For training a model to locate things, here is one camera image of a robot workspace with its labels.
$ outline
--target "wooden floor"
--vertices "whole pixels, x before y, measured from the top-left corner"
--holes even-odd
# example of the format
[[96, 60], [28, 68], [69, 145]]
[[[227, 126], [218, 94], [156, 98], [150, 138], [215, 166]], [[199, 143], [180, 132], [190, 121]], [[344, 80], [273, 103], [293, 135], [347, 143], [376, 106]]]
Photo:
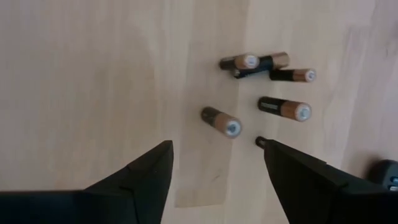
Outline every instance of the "wooden floor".
[[[396, 9], [396, 0], [2, 0], [0, 190], [85, 188], [171, 139], [163, 223], [287, 223], [257, 135], [357, 176], [398, 160]], [[280, 51], [290, 68], [315, 68], [316, 82], [237, 81], [216, 67]], [[307, 102], [313, 117], [262, 113], [260, 96]], [[242, 135], [202, 123], [207, 105], [240, 118]]]

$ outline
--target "wooden surface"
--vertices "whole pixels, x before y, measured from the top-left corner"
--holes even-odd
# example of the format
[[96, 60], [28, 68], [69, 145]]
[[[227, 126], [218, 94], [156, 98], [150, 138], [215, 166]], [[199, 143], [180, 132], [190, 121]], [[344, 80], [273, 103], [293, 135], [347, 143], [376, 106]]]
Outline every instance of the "wooden surface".
[[[257, 135], [357, 176], [398, 160], [396, 0], [2, 0], [0, 190], [80, 189], [164, 139], [163, 223], [287, 223]], [[234, 80], [224, 56], [286, 51], [314, 83]], [[256, 109], [304, 101], [305, 123]], [[243, 122], [235, 140], [203, 106]]]

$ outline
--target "wood grain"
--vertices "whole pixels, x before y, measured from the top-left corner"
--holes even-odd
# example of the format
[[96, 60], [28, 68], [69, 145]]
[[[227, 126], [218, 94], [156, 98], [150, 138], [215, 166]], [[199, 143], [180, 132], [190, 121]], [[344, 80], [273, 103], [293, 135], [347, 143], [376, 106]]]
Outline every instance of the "wood grain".
[[[164, 139], [163, 223], [287, 223], [257, 135], [354, 175], [398, 160], [395, 0], [0, 1], [0, 190], [82, 189]], [[218, 60], [286, 51], [313, 83], [235, 80]], [[302, 101], [299, 123], [256, 108]], [[200, 119], [241, 120], [235, 140]]]

